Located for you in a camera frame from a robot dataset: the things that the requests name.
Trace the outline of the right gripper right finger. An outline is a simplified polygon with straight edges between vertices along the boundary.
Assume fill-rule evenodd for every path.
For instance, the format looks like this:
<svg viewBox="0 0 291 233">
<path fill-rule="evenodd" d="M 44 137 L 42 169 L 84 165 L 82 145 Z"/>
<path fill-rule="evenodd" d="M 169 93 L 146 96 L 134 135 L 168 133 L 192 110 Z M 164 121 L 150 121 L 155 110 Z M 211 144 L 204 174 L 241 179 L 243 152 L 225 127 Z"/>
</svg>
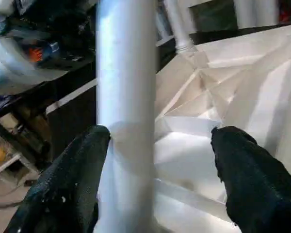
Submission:
<svg viewBox="0 0 291 233">
<path fill-rule="evenodd" d="M 211 131 L 217 176 L 226 190 L 226 212 L 243 233 L 291 233 L 291 174 L 247 132 Z"/>
</svg>

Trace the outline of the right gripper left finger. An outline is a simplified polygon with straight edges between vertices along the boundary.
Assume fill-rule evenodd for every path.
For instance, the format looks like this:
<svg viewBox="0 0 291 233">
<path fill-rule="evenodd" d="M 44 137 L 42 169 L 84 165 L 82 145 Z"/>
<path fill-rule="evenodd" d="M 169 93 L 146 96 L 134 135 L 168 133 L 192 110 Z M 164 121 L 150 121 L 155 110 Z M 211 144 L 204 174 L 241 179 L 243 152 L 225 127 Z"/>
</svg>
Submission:
<svg viewBox="0 0 291 233">
<path fill-rule="evenodd" d="M 110 131 L 102 125 L 78 135 L 40 175 L 8 223 L 6 233 L 91 233 Z"/>
</svg>

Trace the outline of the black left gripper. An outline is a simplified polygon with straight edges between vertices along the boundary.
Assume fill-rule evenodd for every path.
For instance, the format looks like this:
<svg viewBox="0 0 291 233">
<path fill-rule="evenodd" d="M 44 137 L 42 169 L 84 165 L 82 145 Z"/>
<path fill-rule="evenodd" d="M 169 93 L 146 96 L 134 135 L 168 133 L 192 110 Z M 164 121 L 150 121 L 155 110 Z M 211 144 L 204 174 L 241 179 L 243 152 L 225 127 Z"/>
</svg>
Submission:
<svg viewBox="0 0 291 233">
<path fill-rule="evenodd" d="M 49 37 L 25 37 L 19 40 L 25 57 L 36 68 L 80 68 L 95 57 L 92 33 Z"/>
</svg>

